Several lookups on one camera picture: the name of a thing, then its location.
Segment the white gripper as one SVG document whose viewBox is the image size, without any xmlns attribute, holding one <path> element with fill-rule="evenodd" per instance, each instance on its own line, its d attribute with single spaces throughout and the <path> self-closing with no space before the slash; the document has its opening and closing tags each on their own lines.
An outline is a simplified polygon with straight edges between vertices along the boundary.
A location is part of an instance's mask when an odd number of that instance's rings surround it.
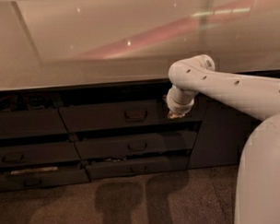
<svg viewBox="0 0 280 224">
<path fill-rule="evenodd" d="M 183 91 L 172 86 L 169 89 L 166 99 L 169 108 L 168 118 L 183 118 L 191 111 L 192 106 L 194 105 L 194 92 Z"/>
</svg>

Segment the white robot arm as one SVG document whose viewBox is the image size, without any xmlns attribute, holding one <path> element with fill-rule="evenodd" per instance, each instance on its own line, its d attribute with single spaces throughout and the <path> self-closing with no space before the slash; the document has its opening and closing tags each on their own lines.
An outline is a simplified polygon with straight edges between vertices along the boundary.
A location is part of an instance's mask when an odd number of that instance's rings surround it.
<svg viewBox="0 0 280 224">
<path fill-rule="evenodd" d="M 234 224 L 280 224 L 280 78 L 217 72 L 210 56 L 169 68 L 169 118 L 182 118 L 194 97 L 207 97 L 261 121 L 241 154 Z"/>
</svg>

